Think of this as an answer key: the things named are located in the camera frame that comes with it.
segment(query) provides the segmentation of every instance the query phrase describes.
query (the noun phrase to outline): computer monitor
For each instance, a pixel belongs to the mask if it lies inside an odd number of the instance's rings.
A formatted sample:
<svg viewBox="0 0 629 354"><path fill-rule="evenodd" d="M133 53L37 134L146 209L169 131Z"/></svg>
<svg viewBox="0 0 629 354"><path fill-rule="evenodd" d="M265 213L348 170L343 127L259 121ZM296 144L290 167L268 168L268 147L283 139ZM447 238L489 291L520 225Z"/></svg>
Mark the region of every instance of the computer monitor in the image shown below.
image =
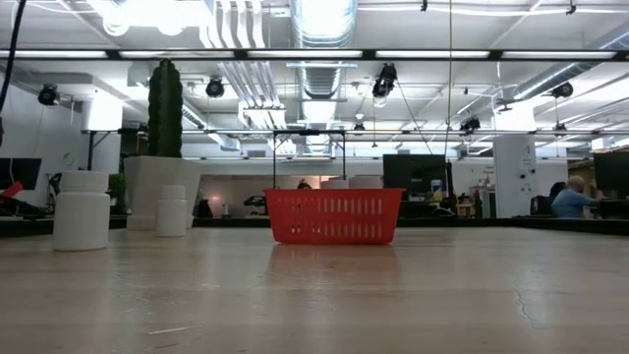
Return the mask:
<svg viewBox="0 0 629 354"><path fill-rule="evenodd" d="M402 188L411 194L432 192L431 181L445 185L445 155L386 154L383 157L384 188Z"/></svg>
<svg viewBox="0 0 629 354"><path fill-rule="evenodd" d="M25 190L33 191L40 167L41 158L0 158L0 190L6 190L15 181L22 183Z"/></svg>
<svg viewBox="0 0 629 354"><path fill-rule="evenodd" d="M629 152L607 152L594 154L597 189L616 191L620 195L629 192Z"/></svg>

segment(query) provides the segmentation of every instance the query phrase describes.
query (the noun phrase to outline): white planter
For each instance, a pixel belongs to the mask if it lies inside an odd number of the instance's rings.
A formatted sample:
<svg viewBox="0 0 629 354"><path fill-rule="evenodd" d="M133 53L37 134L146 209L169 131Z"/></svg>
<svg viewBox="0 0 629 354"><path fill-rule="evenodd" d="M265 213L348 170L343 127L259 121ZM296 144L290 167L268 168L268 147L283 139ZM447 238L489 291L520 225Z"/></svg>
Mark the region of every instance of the white planter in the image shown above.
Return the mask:
<svg viewBox="0 0 629 354"><path fill-rule="evenodd" d="M161 188L186 187L187 227L193 226L193 209L200 183L201 165L174 157L140 156L125 159L125 179L131 216L129 230L154 230Z"/></svg>

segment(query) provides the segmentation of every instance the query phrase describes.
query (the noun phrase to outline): hanging cable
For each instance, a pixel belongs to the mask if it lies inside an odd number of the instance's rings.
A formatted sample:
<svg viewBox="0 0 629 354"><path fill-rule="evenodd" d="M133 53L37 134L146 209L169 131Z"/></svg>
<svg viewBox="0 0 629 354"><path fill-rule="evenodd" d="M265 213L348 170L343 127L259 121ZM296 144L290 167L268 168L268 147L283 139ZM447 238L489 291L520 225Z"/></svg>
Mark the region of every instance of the hanging cable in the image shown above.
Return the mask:
<svg viewBox="0 0 629 354"><path fill-rule="evenodd" d="M448 63L448 115L445 117L445 146L443 154L448 154L448 136L450 135L450 116L452 113L452 0L450 0L450 62Z"/></svg>
<svg viewBox="0 0 629 354"><path fill-rule="evenodd" d="M11 82L11 73L13 72L13 63L16 60L16 48L18 47L18 34L20 33L20 25L22 24L22 15L24 14L24 8L27 5L27 0L22 0L18 6L16 12L15 25L11 32L11 45L9 47L9 58L7 59L7 70L4 74L4 82L2 83L2 91L0 91L0 114L4 108L4 102L7 100L7 94L9 93L9 82Z"/></svg>
<svg viewBox="0 0 629 354"><path fill-rule="evenodd" d="M424 144L426 144L426 148L429 149L430 154L432 154L432 150L430 149L429 142L426 141L426 138L424 137L424 133L422 133L422 129L420 129L420 125L417 123L417 120L415 119L415 115L413 114L413 110L411 109L411 106L409 105L409 101L406 99L406 95L404 94L404 90L402 89L402 86L400 85L400 81L396 80L395 82L397 83L397 87L400 88L400 93L402 93L402 98L404 98L404 103L406 104L406 109L409 110L409 114L411 115L411 119L413 119L413 123L415 123L415 127L416 127L417 131L420 132L420 137L422 137L422 141L424 142Z"/></svg>
<svg viewBox="0 0 629 354"><path fill-rule="evenodd" d="M377 148L375 143L375 98L372 98L372 110L373 110L373 145L372 148Z"/></svg>

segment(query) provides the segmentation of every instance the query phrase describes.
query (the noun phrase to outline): red object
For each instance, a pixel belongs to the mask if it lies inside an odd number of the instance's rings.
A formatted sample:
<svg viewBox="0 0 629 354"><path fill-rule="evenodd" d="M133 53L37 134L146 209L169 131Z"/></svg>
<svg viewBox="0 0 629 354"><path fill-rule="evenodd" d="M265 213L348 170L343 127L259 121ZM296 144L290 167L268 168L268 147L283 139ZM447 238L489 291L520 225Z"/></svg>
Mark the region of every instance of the red object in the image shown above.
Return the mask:
<svg viewBox="0 0 629 354"><path fill-rule="evenodd" d="M17 193L21 192L24 189L24 186L20 182L16 182L11 187L7 188L3 192L0 193L0 196L13 198Z"/></svg>
<svg viewBox="0 0 629 354"><path fill-rule="evenodd" d="M275 241L385 245L393 241L401 189L265 190Z"/></svg>

